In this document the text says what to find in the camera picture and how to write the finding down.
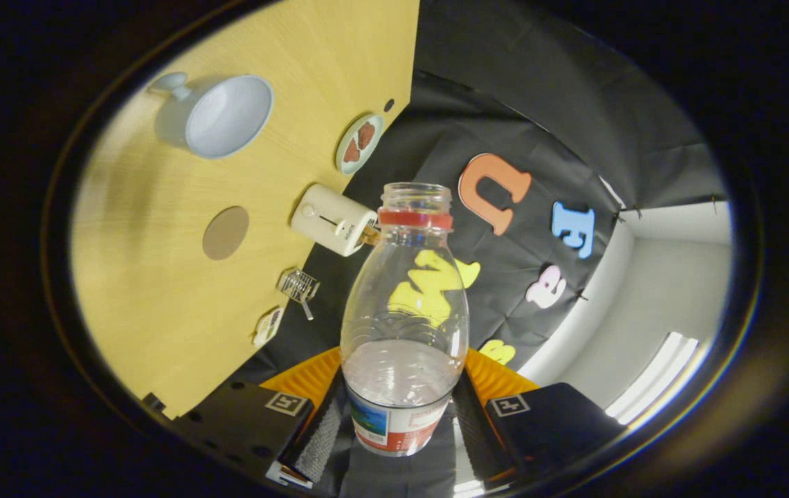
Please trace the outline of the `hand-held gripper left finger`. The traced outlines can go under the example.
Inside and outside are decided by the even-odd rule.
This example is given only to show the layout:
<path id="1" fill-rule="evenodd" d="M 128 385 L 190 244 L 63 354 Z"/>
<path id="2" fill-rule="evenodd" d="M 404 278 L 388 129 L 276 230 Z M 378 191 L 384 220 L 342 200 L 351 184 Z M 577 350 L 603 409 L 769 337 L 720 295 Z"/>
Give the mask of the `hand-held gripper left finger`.
<path id="1" fill-rule="evenodd" d="M 187 441 L 252 480 L 293 490 L 340 490 L 345 387 L 338 348 L 262 384 L 224 382 L 173 421 Z"/>

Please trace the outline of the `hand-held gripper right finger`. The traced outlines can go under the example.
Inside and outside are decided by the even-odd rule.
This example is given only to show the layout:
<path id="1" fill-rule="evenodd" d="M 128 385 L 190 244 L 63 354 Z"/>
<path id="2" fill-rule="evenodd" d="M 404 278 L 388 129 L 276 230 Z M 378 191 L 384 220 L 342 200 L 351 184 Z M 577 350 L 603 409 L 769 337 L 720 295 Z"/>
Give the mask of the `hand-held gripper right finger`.
<path id="1" fill-rule="evenodd" d="M 572 385 L 537 387 L 473 349 L 453 394 L 471 470 L 487 488 L 552 476 L 626 431 Z"/>

